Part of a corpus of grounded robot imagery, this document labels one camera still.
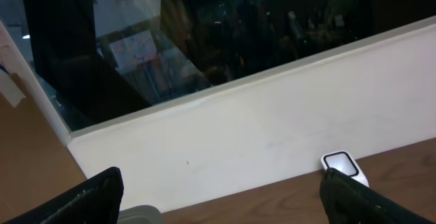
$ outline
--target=white device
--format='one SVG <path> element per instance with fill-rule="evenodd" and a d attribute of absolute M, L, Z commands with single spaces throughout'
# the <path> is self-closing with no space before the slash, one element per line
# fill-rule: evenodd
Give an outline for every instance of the white device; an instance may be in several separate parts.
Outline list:
<path fill-rule="evenodd" d="M 349 177 L 357 180 L 363 185 L 369 187 L 367 177 L 363 174 L 359 165 L 354 161 L 353 157 L 346 151 L 337 151 L 327 153 L 321 157 L 321 164 L 325 170 L 332 167 Z"/>

